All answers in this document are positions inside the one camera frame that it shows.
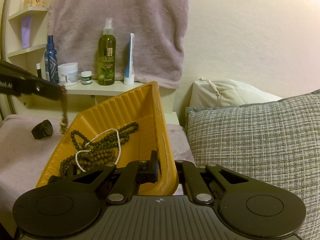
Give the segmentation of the black smart watch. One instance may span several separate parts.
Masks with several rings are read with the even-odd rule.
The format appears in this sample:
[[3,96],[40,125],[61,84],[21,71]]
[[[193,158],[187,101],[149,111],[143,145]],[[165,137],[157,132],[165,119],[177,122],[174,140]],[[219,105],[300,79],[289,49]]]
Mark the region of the black smart watch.
[[31,130],[31,133],[36,140],[51,137],[53,135],[52,123],[49,120],[43,120]]

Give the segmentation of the orange plastic tray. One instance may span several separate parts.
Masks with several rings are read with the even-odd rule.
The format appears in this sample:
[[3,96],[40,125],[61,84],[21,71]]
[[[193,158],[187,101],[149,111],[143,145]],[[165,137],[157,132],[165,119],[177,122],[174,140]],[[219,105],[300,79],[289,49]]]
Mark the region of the orange plastic tray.
[[59,175],[63,159],[76,153],[70,137],[71,131],[79,130],[88,139],[93,139],[107,129],[119,129],[131,122],[137,122],[138,129],[122,146],[117,167],[125,167],[129,162],[136,160],[149,160],[151,152],[156,150],[159,163],[158,180],[155,183],[146,183],[140,186],[139,194],[150,196],[174,194],[178,187],[178,175],[159,87],[155,81],[114,96],[80,112],[53,151],[36,186],[47,185],[51,176]]

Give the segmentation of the black white lip balm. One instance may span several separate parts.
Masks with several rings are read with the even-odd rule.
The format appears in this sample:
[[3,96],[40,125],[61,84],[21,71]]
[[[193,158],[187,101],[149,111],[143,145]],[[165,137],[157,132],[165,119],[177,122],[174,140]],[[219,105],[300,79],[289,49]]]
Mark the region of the black white lip balm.
[[41,64],[36,64],[36,70],[37,70],[37,77],[42,78],[42,70],[41,70]]

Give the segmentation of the blue spray bottle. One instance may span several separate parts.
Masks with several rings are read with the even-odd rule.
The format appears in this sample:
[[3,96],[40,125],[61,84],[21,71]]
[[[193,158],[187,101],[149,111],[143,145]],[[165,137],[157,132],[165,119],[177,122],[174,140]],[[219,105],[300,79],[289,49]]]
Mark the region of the blue spray bottle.
[[44,63],[46,68],[46,80],[58,84],[58,70],[57,70],[57,51],[55,49],[53,35],[48,35],[46,51],[44,54]]

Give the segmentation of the white cream jar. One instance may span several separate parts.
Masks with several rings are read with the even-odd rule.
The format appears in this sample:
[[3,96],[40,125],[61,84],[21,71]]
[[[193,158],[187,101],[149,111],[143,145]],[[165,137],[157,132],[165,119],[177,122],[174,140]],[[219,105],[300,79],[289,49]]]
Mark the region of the white cream jar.
[[78,64],[76,62],[64,63],[57,68],[59,85],[67,87],[78,83]]

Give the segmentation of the purple tube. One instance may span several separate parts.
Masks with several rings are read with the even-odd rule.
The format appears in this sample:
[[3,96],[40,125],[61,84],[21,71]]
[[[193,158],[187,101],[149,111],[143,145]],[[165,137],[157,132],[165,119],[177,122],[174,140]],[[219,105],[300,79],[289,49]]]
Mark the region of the purple tube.
[[30,47],[32,21],[33,15],[27,15],[21,18],[21,41],[23,49]]

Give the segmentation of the small green-label jar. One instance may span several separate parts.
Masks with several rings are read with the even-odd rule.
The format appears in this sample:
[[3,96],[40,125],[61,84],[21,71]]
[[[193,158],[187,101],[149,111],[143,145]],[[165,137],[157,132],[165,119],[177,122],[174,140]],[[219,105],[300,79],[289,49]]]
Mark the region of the small green-label jar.
[[92,72],[91,71],[81,72],[81,83],[83,85],[90,85],[92,83]]

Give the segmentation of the small cardboard box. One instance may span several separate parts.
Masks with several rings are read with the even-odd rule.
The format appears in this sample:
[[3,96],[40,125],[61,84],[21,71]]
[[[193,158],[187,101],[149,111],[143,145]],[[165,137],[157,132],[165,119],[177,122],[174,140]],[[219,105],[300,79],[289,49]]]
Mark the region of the small cardboard box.
[[47,7],[47,0],[23,0],[22,2],[22,9],[28,8],[28,7]]

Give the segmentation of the white pillow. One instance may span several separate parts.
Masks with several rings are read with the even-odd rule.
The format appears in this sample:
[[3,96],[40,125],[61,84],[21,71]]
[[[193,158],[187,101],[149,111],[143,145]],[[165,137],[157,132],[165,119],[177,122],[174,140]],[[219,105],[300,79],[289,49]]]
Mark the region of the white pillow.
[[193,83],[190,107],[217,108],[278,101],[281,97],[235,80],[199,79]]

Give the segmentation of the grey checked pillow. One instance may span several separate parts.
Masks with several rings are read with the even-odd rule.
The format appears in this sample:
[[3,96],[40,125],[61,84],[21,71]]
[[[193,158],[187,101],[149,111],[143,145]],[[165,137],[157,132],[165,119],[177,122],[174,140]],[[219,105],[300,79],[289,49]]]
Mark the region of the grey checked pillow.
[[319,239],[319,91],[266,103],[188,107],[187,139],[199,167],[217,164],[296,194],[303,239]]

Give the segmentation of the blue white tube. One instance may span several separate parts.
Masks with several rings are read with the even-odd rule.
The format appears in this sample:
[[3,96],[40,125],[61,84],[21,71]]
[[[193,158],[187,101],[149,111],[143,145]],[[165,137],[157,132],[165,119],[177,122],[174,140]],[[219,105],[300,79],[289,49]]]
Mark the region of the blue white tube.
[[128,62],[124,73],[124,85],[131,86],[135,82],[135,72],[133,68],[133,49],[135,44],[134,33],[130,34],[129,46],[128,46]]

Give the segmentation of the green olive spray bottle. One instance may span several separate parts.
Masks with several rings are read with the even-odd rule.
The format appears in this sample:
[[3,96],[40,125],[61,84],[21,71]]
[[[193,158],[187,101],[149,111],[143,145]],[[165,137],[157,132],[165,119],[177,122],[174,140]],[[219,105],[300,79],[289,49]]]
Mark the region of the green olive spray bottle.
[[116,38],[113,35],[113,18],[106,18],[103,32],[98,42],[98,83],[113,85],[116,72]]

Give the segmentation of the pink hanging towel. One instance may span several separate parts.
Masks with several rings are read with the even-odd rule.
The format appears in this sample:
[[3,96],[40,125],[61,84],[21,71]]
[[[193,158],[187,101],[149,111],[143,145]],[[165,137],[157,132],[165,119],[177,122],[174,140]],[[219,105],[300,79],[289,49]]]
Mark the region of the pink hanging towel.
[[130,34],[135,36],[135,81],[176,89],[183,72],[183,40],[190,0],[50,0],[48,34],[59,63],[76,62],[97,74],[98,41],[111,18],[117,80],[124,78]]

